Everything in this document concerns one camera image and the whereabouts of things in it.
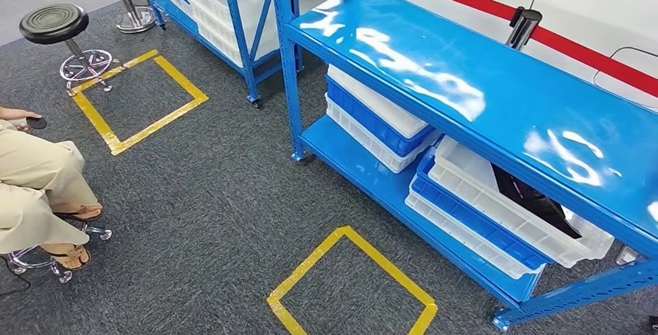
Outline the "person's hand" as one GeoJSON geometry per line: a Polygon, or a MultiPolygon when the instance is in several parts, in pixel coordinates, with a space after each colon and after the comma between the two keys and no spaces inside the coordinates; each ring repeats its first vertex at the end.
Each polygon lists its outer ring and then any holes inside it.
{"type": "Polygon", "coordinates": [[[12,128],[22,131],[41,130],[47,125],[45,118],[35,112],[6,107],[1,107],[1,121],[7,122],[12,128]]]}

